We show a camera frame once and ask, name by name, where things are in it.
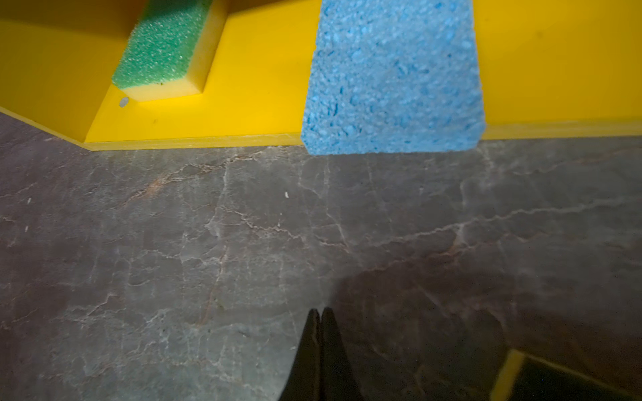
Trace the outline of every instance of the yellow sponge layer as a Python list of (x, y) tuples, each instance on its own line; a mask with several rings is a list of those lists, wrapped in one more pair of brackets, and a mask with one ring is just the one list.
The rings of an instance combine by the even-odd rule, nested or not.
[(199, 94), (227, 18), (227, 0), (151, 0), (112, 81), (136, 101)]

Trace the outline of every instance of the marble floor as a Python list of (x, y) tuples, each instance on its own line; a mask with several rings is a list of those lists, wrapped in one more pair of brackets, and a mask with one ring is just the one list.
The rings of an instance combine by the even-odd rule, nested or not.
[(509, 348), (642, 393), (642, 138), (91, 153), (0, 115), (0, 399), (274, 400), (329, 305), (365, 398)]

